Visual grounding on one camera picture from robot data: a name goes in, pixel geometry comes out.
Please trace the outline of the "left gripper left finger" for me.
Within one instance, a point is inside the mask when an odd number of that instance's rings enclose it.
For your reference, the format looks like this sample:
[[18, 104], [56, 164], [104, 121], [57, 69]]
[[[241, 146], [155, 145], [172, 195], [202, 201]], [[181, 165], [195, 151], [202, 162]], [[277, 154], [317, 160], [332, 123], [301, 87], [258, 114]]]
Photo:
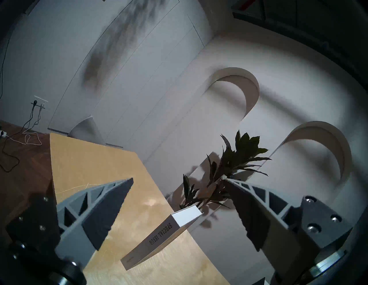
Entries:
[[35, 195], [30, 206], [9, 222], [14, 242], [41, 254], [71, 258], [84, 269], [99, 251], [115, 222], [133, 178], [84, 189], [56, 204]]

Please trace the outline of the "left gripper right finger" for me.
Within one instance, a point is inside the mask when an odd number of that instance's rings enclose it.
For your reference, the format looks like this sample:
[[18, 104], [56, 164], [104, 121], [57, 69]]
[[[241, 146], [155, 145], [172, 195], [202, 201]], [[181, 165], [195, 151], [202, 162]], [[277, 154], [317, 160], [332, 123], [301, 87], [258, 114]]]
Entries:
[[274, 276], [320, 276], [346, 254], [342, 246], [352, 226], [314, 196], [293, 206], [270, 190], [230, 178], [225, 190]]

